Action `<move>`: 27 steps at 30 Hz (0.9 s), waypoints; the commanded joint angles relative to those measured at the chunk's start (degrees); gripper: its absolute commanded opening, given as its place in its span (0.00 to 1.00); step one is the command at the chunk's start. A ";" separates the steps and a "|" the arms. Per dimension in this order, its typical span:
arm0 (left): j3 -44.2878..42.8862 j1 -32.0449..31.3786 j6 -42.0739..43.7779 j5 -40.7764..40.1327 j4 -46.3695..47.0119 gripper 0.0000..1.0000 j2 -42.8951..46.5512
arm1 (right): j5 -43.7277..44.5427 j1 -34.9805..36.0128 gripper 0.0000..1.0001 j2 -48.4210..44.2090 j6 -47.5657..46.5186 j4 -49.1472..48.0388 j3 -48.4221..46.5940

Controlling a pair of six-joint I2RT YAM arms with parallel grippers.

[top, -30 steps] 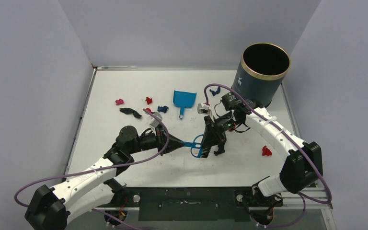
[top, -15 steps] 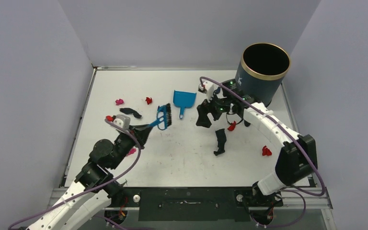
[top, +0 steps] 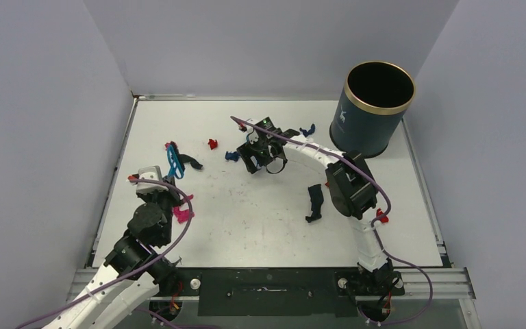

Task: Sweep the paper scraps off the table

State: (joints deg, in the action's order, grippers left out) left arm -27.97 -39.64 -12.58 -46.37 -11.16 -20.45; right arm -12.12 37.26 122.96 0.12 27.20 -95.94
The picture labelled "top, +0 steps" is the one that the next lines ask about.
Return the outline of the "blue hand brush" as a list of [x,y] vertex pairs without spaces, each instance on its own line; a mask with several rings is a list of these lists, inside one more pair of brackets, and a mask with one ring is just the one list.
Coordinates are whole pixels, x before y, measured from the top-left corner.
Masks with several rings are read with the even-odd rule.
[[181,180],[185,175],[185,167],[179,161],[179,152],[175,142],[171,141],[172,145],[166,149],[166,157],[169,165],[168,176]]

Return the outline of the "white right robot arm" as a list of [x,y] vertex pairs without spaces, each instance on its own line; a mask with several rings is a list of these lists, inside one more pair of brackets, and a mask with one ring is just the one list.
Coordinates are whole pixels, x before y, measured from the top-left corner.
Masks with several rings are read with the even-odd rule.
[[283,131],[275,127],[269,118],[258,123],[239,118],[234,121],[240,131],[247,133],[245,143],[239,146],[237,152],[251,174],[266,169],[276,159],[286,165],[286,149],[319,162],[325,170],[334,208],[349,218],[362,289],[370,294],[402,289],[403,281],[394,271],[377,233],[377,226],[386,222],[385,216],[376,215],[373,220],[364,218],[365,212],[377,207],[377,195],[381,190],[362,155],[356,151],[341,152],[323,147],[296,130]]

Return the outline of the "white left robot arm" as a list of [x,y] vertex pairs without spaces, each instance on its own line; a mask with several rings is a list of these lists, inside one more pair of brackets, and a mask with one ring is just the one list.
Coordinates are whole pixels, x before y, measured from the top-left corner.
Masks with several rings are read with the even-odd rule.
[[129,177],[142,205],[123,236],[78,296],[53,313],[46,328],[114,328],[145,300],[168,295],[177,286],[176,263],[166,258],[187,233],[172,237],[173,210],[189,201],[175,178]]

